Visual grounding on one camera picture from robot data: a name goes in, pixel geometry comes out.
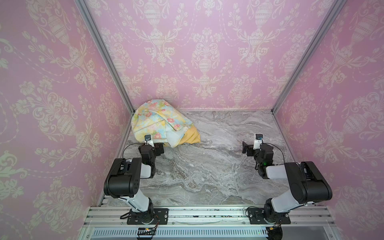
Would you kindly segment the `yellow cloth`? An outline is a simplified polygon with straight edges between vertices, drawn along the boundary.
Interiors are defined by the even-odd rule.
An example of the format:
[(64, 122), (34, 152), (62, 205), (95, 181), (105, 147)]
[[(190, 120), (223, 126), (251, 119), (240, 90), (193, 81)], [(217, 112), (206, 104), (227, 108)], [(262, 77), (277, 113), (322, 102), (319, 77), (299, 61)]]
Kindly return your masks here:
[(201, 142), (201, 136), (200, 133), (198, 132), (197, 128), (195, 126), (192, 126), (189, 128), (182, 139), (179, 142), (179, 145), (182, 144), (196, 144)]

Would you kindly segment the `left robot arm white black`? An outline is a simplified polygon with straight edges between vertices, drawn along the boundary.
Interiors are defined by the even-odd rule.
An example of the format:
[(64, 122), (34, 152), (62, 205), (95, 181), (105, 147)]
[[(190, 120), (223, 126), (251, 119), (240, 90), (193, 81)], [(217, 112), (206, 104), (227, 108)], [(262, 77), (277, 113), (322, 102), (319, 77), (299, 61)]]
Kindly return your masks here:
[(164, 153), (162, 143), (139, 146), (139, 158), (116, 158), (104, 183), (104, 194), (122, 200), (130, 206), (120, 216), (128, 225), (166, 225), (168, 209), (155, 208), (152, 200), (140, 189), (142, 179), (152, 179), (156, 173), (156, 157)]

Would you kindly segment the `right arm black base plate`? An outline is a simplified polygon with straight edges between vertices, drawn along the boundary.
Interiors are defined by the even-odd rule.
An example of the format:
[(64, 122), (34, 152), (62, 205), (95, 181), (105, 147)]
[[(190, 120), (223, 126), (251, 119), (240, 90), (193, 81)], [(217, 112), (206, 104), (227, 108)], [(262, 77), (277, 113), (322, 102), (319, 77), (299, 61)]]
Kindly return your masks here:
[(251, 225), (289, 225), (291, 220), (288, 213), (276, 213), (273, 210), (265, 211), (257, 207), (248, 207), (245, 210)]

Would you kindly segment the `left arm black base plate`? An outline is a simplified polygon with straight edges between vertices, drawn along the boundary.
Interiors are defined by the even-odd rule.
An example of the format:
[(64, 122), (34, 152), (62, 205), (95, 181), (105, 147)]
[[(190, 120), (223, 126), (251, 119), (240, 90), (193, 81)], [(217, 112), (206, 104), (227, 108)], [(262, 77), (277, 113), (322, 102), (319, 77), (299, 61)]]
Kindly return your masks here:
[(169, 209), (155, 208), (145, 213), (128, 212), (127, 225), (166, 225), (168, 223)]

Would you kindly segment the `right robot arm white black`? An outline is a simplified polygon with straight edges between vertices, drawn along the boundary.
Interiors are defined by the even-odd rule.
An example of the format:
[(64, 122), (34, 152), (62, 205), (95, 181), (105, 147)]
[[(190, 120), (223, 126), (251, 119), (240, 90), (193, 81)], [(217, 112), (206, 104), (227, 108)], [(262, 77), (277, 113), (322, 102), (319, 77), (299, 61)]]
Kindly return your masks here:
[(289, 190), (278, 197), (267, 199), (262, 209), (246, 209), (251, 224), (290, 224), (289, 213), (292, 210), (309, 203), (329, 201), (333, 197), (330, 185), (311, 161), (275, 165), (274, 147), (262, 140), (256, 140), (253, 145), (242, 142), (242, 153), (254, 158), (255, 169), (263, 179), (283, 179), (289, 183)]

